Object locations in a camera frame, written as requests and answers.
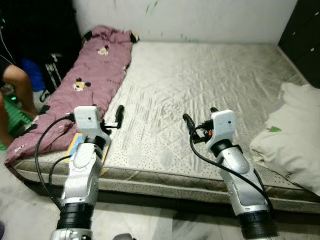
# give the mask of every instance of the white tile floor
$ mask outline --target white tile floor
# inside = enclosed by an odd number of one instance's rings
[[[59,211],[49,198],[39,196],[3,165],[0,152],[0,220],[3,240],[47,240],[55,230]],[[176,213],[172,210],[97,203],[92,230],[96,240],[112,240],[131,233],[137,240],[242,240],[236,219]],[[319,226],[279,224],[287,240],[319,240]]]

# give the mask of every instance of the quilted mattress surface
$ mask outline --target quilted mattress surface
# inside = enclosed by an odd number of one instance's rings
[[[273,45],[139,42],[105,115],[112,122],[117,107],[125,107],[122,128],[111,135],[100,189],[228,203],[219,169],[192,153],[182,115],[188,113],[197,125],[209,119],[210,107],[234,110],[234,144],[251,159],[249,144],[274,110],[283,82],[305,84]],[[197,149],[214,159],[204,144]],[[45,177],[64,154],[40,158]],[[38,181],[33,158],[17,161],[14,168]],[[275,172],[256,168],[276,209],[320,213],[318,196]],[[67,164],[58,164],[55,172],[53,183],[62,185]]]

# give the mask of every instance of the white wall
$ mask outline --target white wall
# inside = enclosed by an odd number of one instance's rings
[[[80,32],[131,29],[145,41],[277,44],[297,0],[73,0]]]

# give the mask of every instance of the white pillow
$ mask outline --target white pillow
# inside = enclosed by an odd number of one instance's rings
[[[320,196],[320,89],[283,83],[279,101],[250,144],[253,158]]]

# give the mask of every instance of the person's leg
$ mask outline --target person's leg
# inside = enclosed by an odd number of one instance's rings
[[[22,110],[35,118],[38,111],[34,104],[34,92],[30,78],[25,71],[15,65],[10,65],[5,69],[2,80],[14,87],[15,95],[22,103]]]
[[[7,148],[14,141],[8,133],[9,116],[5,108],[5,98],[0,92],[0,142]]]

